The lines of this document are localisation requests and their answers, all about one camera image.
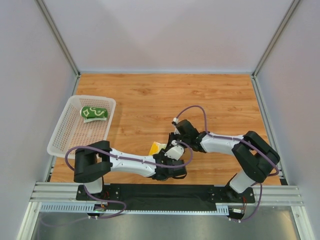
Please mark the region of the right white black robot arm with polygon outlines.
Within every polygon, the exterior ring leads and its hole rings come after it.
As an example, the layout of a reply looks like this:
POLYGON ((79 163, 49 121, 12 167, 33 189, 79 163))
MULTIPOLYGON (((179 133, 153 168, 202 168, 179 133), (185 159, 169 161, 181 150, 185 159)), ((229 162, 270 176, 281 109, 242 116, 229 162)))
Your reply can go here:
POLYGON ((176 117, 172 124, 175 126, 174 136, 193 151, 226 154, 238 161, 241 171, 223 187, 220 199, 223 202, 242 200, 243 193, 251 186, 262 184, 273 170, 279 172, 279 154, 254 131, 236 136, 199 132, 188 120, 179 121, 176 117))

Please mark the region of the green frog pattern towel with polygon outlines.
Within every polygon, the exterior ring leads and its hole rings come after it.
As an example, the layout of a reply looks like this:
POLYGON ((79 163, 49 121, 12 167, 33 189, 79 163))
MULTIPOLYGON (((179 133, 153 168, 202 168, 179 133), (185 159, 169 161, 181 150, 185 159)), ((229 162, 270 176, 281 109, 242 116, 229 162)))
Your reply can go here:
POLYGON ((94 121, 106 121, 109 114, 106 108, 83 106, 80 109, 80 116, 83 118, 84 123, 94 121))

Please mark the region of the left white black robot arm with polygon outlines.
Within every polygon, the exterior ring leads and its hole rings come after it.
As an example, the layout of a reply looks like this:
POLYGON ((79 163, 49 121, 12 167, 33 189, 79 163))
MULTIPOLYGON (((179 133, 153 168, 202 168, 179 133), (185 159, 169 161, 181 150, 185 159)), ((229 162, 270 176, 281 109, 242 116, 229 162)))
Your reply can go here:
POLYGON ((110 147, 110 142, 101 140, 90 145, 77 146, 73 168, 73 180, 84 184, 90 194, 103 191, 103 176, 110 172, 123 172, 166 181, 169 178, 183 179, 186 165, 181 157, 190 147, 181 141, 173 140, 164 149, 152 155, 134 155, 110 147))

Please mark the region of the yellow green towel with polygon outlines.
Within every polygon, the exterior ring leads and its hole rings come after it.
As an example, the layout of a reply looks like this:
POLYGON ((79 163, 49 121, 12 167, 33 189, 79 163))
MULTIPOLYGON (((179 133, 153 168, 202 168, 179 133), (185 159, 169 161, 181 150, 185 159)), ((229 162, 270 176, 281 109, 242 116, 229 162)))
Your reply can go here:
POLYGON ((166 143, 159 143, 154 141, 150 147, 149 156, 152 156, 154 154, 158 154, 161 150, 164 150, 167 147, 166 143))

